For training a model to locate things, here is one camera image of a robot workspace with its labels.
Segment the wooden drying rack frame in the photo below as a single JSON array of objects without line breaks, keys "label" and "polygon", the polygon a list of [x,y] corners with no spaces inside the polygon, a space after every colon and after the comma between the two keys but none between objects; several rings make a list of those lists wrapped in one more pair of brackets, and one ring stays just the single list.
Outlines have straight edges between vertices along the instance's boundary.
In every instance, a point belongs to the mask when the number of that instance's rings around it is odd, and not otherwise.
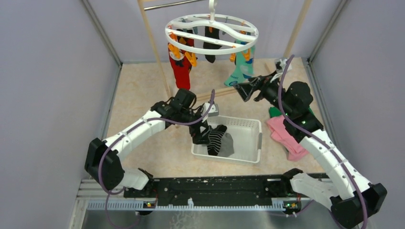
[{"label": "wooden drying rack frame", "polygon": [[[150,19],[147,16],[148,10],[158,10],[168,7],[173,7],[177,5],[189,4],[188,0],[180,0],[177,2],[172,2],[168,4],[163,4],[159,6],[145,7],[145,1],[139,0],[138,6],[141,12],[142,19],[149,36],[149,41],[153,49],[156,63],[160,68],[160,74],[164,82],[165,90],[168,96],[173,95],[173,90],[170,89],[168,84],[168,78],[164,73],[164,69],[161,64],[160,58],[160,48],[157,46],[156,39],[153,35],[153,28],[156,27],[156,24],[150,23]],[[276,54],[276,57],[287,58],[293,51],[293,47],[296,43],[296,39],[301,30],[302,24],[306,18],[308,10],[312,4],[310,0],[292,0],[291,4],[297,7],[300,7],[300,11],[292,12],[285,9],[283,5],[284,1],[282,0],[227,0],[226,6],[221,6],[219,9],[218,18],[229,18],[233,21],[238,21],[238,25],[233,25],[232,28],[235,30],[246,30],[248,27],[257,27],[257,37],[258,41],[271,41],[270,35],[274,34],[274,30],[270,29],[271,26],[278,24],[279,26],[290,26],[294,25],[289,31],[286,32],[284,41],[279,46],[283,50],[283,54]],[[269,29],[269,34],[265,35],[263,28]]]}]

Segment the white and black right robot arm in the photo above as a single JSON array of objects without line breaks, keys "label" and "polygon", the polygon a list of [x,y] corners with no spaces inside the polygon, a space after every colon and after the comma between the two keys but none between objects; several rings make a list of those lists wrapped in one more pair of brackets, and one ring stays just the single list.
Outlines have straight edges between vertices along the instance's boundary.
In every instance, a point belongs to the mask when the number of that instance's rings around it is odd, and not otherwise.
[{"label": "white and black right robot arm", "polygon": [[299,193],[311,198],[326,207],[341,227],[367,228],[369,217],[380,210],[387,190],[359,173],[332,142],[309,109],[313,97],[308,84],[295,81],[284,89],[281,80],[258,76],[236,83],[234,88],[243,101],[258,92],[256,102],[267,100],[278,108],[287,132],[314,157],[330,179],[330,183],[325,183],[292,169],[280,183],[281,193],[287,197]]}]

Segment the white perforated plastic basket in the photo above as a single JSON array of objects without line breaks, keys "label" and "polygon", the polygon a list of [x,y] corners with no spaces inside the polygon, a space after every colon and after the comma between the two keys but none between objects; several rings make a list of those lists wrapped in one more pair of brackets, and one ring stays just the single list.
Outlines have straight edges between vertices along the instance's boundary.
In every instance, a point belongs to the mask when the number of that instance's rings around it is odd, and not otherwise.
[{"label": "white perforated plastic basket", "polygon": [[261,121],[220,115],[209,117],[208,124],[212,127],[227,126],[226,133],[229,133],[234,140],[234,154],[230,157],[210,156],[207,152],[207,146],[193,144],[191,154],[194,157],[243,165],[259,163],[263,136]]}]

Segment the grey sock with black stripes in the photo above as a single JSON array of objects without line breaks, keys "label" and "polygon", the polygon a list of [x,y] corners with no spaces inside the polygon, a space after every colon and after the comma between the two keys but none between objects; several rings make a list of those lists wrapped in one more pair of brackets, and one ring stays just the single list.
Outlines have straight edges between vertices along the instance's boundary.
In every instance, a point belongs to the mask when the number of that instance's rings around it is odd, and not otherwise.
[{"label": "grey sock with black stripes", "polygon": [[225,133],[221,138],[221,146],[218,156],[230,157],[232,154],[234,154],[234,140],[229,133]]}]

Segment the teal patterned sock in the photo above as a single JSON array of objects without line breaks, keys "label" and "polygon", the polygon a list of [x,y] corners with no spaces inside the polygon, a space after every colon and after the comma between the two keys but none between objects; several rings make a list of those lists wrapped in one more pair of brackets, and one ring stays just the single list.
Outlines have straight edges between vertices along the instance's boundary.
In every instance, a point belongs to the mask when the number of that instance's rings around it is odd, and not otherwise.
[{"label": "teal patterned sock", "polygon": [[248,78],[254,76],[254,57],[256,46],[237,52],[235,55],[235,70],[225,80],[224,85],[231,87],[236,83],[243,83]]}]

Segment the black white striped sock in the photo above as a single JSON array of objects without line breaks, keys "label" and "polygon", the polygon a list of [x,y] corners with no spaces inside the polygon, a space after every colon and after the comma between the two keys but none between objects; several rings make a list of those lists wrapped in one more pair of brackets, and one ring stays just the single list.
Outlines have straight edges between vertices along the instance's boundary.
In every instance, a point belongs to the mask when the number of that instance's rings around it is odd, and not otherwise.
[{"label": "black white striped sock", "polygon": [[227,126],[218,125],[209,133],[209,144],[207,145],[207,152],[210,156],[217,156],[220,152],[222,145],[222,137],[227,131]]}]

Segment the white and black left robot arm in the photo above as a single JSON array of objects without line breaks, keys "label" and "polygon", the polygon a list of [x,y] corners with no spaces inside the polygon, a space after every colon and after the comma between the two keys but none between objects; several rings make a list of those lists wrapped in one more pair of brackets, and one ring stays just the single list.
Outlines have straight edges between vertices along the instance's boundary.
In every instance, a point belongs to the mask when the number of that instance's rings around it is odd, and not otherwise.
[{"label": "white and black left robot arm", "polygon": [[110,195],[118,186],[133,188],[141,197],[153,192],[152,176],[144,169],[126,172],[122,161],[140,144],[171,125],[189,128],[193,144],[209,145],[212,128],[207,123],[214,113],[215,91],[211,91],[209,102],[193,109],[196,95],[180,89],[167,101],[155,103],[139,120],[117,134],[104,140],[93,139],[88,148],[85,171]]}]

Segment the white round sock hanger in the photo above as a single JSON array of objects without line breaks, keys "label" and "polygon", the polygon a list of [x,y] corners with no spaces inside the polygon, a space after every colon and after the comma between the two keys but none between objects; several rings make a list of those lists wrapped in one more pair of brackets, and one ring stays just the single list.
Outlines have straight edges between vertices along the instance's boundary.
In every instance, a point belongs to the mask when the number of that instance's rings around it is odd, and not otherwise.
[{"label": "white round sock hanger", "polygon": [[[165,26],[165,36],[172,52],[184,50],[191,54],[228,55],[247,50],[257,43],[257,27],[235,30],[238,21],[218,18],[216,0],[208,1],[208,13],[177,17]],[[181,44],[176,36],[191,38],[194,47]]]}]

